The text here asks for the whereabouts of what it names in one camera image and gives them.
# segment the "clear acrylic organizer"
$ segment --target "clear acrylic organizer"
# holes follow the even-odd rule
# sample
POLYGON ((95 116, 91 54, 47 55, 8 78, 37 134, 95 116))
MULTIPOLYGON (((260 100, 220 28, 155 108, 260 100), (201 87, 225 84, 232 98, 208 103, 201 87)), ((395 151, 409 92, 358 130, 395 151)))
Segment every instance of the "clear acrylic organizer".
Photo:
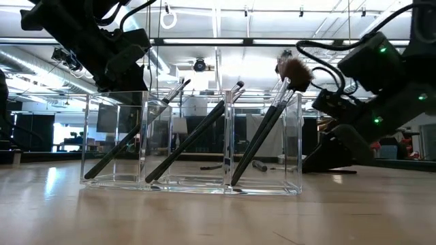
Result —
POLYGON ((227 120, 230 141, 230 169, 225 182, 229 195, 296 195, 301 193, 302 178, 302 95, 295 93, 290 97, 284 111, 278 117, 268 136, 260 145, 252 160, 238 182, 232 185, 232 179, 247 152, 249 143, 253 140, 266 112, 273 103, 276 93, 269 95, 243 94, 235 103, 227 104, 227 120), (253 161, 259 161, 267 168, 266 171, 253 166, 253 161))
MULTIPOLYGON (((185 91, 170 103, 173 113, 171 153, 189 141, 189 134, 204 124, 203 120, 224 98, 224 94, 214 91, 185 91)), ((147 188, 154 191, 222 194, 225 188, 223 170, 217 167, 223 163, 224 122, 224 113, 217 115, 197 140, 184 149, 168 170, 147 188)))
POLYGON ((82 152, 81 183, 143 189, 147 172, 169 153, 171 115, 149 92, 89 95, 84 143, 93 138, 97 148, 82 152))
POLYGON ((301 95, 293 95, 272 136, 267 137, 255 155, 268 171, 261 172, 250 164, 236 186, 231 186, 234 170, 257 129, 258 117, 262 117, 275 95, 260 97, 245 93, 234 102, 235 94, 231 91, 185 91, 169 104, 161 101, 164 97, 165 93, 157 96, 149 92, 88 97, 84 143, 94 137, 98 147, 92 151, 83 147, 87 151, 82 153, 81 183, 143 191, 229 195, 301 192, 301 95), (146 181, 147 176, 189 141, 189 134, 206 125, 206 116, 219 104, 223 113, 218 113, 167 169, 158 171, 161 173, 158 178, 146 181), (135 127, 140 129, 132 137, 135 127), (270 137, 278 142, 264 150, 264 145, 271 142, 270 137), (125 138, 130 139, 127 145, 123 142, 125 138), (104 161, 116 145, 122 146, 120 153, 104 161), (96 167, 101 161, 107 164, 96 167), (97 168, 97 174, 90 171, 93 168, 97 168))

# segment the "black makeup brush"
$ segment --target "black makeup brush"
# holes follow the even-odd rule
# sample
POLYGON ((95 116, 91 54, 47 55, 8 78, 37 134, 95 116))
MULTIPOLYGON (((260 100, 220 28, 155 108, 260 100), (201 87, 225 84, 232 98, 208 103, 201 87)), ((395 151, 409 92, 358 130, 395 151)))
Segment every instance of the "black makeup brush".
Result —
MULTIPOLYGON (((232 91, 237 92, 244 86, 244 82, 238 82, 232 91)), ((146 178, 145 182, 150 183, 153 180, 158 180, 165 171, 171 166, 173 162, 186 150, 192 143, 194 143, 200 135, 202 135, 206 129, 211 126, 225 111, 225 102, 221 100, 210 112, 206 118, 188 135, 187 139, 159 166, 157 166, 146 178)))
MULTIPOLYGON (((175 89, 170 91, 165 98, 162 99, 162 102, 165 104, 169 104, 179 93, 182 91, 191 80, 187 80, 186 82, 178 85, 175 89)), ((150 125, 162 112, 166 110, 167 106, 161 106, 158 111, 154 114, 151 114, 151 117, 148 119, 147 124, 150 125)), ((95 178, 99 172, 101 172, 113 158, 115 158, 118 153, 120 153, 124 147, 126 147, 127 143, 129 143, 141 130, 141 123, 136 125, 108 154, 106 154, 93 168, 91 168, 87 174, 84 175, 85 179, 95 178)))
POLYGON ((311 70, 298 59, 279 59, 278 70, 283 82, 289 81, 289 85, 287 86, 287 90, 289 92, 286 92, 281 97, 276 97, 273 104, 275 104, 277 109, 266 123, 266 126, 259 132, 259 137, 255 141, 253 147, 245 151, 243 161, 240 161, 238 168, 233 174, 231 182, 232 186, 235 186, 238 183, 240 177, 259 150, 260 146, 264 143, 266 137, 273 129, 282 112, 284 109, 286 109, 287 103, 292 98, 292 95, 294 95, 295 91, 305 92, 313 79, 311 70))

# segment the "green led light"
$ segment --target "green led light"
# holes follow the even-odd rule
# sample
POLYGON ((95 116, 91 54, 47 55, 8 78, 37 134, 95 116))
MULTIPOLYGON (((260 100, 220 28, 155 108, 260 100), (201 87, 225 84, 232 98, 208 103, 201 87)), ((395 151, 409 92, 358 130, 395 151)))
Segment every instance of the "green led light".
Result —
POLYGON ((418 97, 419 100, 425 100, 427 99, 427 95, 426 94, 422 94, 418 97))
POLYGON ((383 120, 383 118, 381 118, 381 116, 379 116, 379 117, 377 117, 377 118, 374 119, 374 123, 375 123, 375 124, 379 124, 379 123, 382 122, 382 120, 383 120))

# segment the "brown fluffy brush head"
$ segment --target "brown fluffy brush head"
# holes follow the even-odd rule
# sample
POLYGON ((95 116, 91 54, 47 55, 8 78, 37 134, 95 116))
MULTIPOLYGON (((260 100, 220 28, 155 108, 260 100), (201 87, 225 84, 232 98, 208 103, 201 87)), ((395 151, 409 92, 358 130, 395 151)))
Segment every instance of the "brown fluffy brush head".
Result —
POLYGON ((278 59, 277 69, 281 80, 289 78, 291 80, 290 88, 295 91, 306 92, 314 79, 311 70, 297 58, 278 59))

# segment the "wooden table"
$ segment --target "wooden table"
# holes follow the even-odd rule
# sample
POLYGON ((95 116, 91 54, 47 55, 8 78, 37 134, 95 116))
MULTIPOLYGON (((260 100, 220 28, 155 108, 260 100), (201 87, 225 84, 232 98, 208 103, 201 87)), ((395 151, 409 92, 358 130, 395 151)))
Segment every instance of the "wooden table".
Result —
POLYGON ((436 175, 353 167, 296 197, 86 189, 79 163, 0 168, 0 244, 436 244, 436 175))

